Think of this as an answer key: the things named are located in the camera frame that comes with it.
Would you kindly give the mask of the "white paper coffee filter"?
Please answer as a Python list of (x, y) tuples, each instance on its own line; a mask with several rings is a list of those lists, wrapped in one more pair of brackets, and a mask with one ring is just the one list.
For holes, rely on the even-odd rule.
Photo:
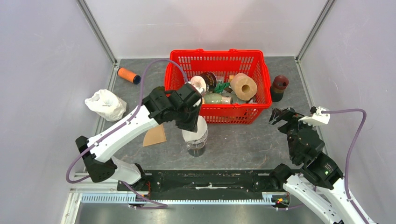
[(207, 139), (208, 127), (206, 120), (199, 115), (197, 120), (196, 132), (182, 130), (182, 136), (185, 142), (200, 143)]

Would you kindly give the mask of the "brown paper coffee filter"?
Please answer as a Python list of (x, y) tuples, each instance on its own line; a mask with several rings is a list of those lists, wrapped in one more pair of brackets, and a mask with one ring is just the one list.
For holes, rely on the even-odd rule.
[(166, 142), (166, 134), (163, 125), (149, 129), (143, 139), (143, 147)]

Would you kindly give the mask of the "clear glass dripper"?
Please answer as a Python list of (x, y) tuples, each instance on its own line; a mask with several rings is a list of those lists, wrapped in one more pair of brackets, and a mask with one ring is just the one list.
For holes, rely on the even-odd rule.
[(186, 142), (188, 150), (201, 150), (205, 147), (207, 142), (208, 131), (206, 130), (203, 135), (197, 140), (190, 140)]

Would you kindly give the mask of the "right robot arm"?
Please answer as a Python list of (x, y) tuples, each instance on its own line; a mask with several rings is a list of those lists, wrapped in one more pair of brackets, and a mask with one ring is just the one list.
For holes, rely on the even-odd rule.
[[(332, 114), (361, 112), (362, 120), (354, 135), (346, 156), (346, 168), (342, 172), (337, 163), (323, 152), (325, 143), (315, 127), (327, 125)], [(349, 189), (349, 161), (353, 147), (367, 118), (365, 110), (345, 109), (330, 111), (321, 106), (312, 107), (309, 116), (293, 108), (274, 108), (269, 124), (286, 123), (278, 131), (286, 134), (290, 160), (300, 166), (300, 173), (319, 192), (309, 188), (291, 169), (278, 165), (270, 173), (269, 184), (276, 191), (285, 190), (314, 212), (325, 224), (373, 224)]]

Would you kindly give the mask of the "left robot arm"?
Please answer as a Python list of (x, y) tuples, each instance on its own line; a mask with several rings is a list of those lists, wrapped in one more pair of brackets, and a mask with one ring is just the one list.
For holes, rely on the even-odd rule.
[(125, 118), (87, 138), (80, 136), (76, 145), (92, 182), (114, 179), (128, 183), (134, 190), (145, 188), (147, 179), (138, 164), (130, 164), (114, 154), (140, 134), (165, 122), (174, 121), (176, 127), (197, 132), (203, 88), (185, 83), (178, 90), (155, 88)]

